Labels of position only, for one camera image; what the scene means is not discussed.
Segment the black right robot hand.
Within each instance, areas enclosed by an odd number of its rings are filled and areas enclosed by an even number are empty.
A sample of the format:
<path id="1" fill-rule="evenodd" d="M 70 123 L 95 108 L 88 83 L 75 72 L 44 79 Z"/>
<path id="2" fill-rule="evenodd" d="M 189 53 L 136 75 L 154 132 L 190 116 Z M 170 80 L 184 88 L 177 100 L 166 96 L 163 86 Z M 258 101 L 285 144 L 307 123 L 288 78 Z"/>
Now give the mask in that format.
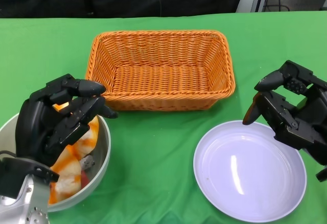
<path id="1" fill-rule="evenodd" d="M 306 150 L 326 165 L 326 82 L 303 66 L 287 60 L 255 86 L 244 125 L 262 116 L 274 138 L 297 150 Z"/>

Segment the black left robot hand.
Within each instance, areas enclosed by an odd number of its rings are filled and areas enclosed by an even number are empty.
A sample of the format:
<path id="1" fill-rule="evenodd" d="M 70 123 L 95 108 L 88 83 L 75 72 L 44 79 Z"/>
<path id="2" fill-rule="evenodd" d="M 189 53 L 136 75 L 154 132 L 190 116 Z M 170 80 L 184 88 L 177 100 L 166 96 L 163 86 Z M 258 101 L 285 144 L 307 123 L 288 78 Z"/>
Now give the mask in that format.
<path id="1" fill-rule="evenodd" d="M 105 90 L 100 83 L 66 74 L 33 92 L 24 101 L 16 124 L 17 157 L 51 167 L 67 145 L 89 131 L 95 116 L 117 118 L 117 112 L 105 104 Z"/>

